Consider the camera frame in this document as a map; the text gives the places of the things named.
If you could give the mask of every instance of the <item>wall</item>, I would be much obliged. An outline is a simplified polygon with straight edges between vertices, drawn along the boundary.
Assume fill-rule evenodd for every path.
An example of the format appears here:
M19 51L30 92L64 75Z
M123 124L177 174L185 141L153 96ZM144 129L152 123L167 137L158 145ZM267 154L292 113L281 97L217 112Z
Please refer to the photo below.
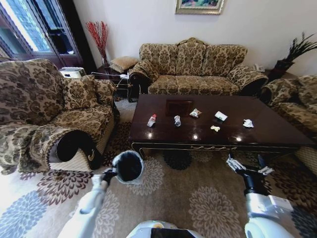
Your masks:
M210 44L241 44L246 64L274 67L301 32L317 32L317 0L226 0L222 15L176 15L175 0L74 0L81 23L109 25L107 53L138 57L142 43L177 43L196 37ZM85 34L97 65L100 54ZM317 74L317 50L297 58L289 72Z

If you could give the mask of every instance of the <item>snack package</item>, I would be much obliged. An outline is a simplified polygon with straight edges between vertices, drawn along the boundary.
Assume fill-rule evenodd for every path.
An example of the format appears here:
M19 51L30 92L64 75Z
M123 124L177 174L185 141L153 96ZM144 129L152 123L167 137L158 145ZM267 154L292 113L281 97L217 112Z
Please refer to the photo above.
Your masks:
M214 126L214 125L212 125L212 126L210 127L210 129L211 129L211 130L214 130L215 132L218 132L218 131L220 130L220 127L219 127L219 126Z
M189 113L189 115L191 115L192 117L198 118L198 115L201 113L202 113L201 111L195 108L191 113Z
M228 118L228 116L226 116L225 114L223 114L222 112L219 112L219 111L214 116L222 121L224 121Z

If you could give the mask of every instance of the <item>water bottle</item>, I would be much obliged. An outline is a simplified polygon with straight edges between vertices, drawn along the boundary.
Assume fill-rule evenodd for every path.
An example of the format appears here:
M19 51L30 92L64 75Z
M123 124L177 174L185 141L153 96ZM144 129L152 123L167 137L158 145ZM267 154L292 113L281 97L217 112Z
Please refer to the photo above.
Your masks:
M156 118L157 118L157 115L156 115L156 114L153 114L153 115L150 117L147 126L151 127L151 126L155 123Z
M180 116L175 116L174 119L175 119L175 126L180 126L181 125Z

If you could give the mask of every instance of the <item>dark wooden coffee table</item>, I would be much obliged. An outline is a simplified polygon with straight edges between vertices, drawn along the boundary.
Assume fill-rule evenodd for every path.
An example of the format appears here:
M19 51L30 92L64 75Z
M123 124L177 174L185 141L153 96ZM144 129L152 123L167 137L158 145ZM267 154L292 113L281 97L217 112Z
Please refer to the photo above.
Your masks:
M188 115L194 108L202 112L197 119ZM217 111L228 118L219 121ZM148 127L152 114L157 121ZM181 126L176 127L179 114ZM254 128L245 128L243 119L251 119ZM140 95L128 140L141 156L145 148L286 154L315 145L259 99L243 96Z

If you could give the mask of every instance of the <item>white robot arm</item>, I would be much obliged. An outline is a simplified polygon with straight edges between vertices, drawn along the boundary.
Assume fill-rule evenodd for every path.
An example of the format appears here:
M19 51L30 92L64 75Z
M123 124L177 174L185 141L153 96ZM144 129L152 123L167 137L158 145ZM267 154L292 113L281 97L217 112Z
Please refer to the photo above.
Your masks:
M58 238L90 238L96 217L103 205L109 182L106 175L93 176L93 188L83 196L73 217L65 224Z
M269 195L263 186L262 180L273 172L273 169L264 167L261 170L246 168L229 154L229 167L243 177L246 189L247 211L249 222L245 225L247 238L294 238L277 221L279 213L293 211L287 199Z

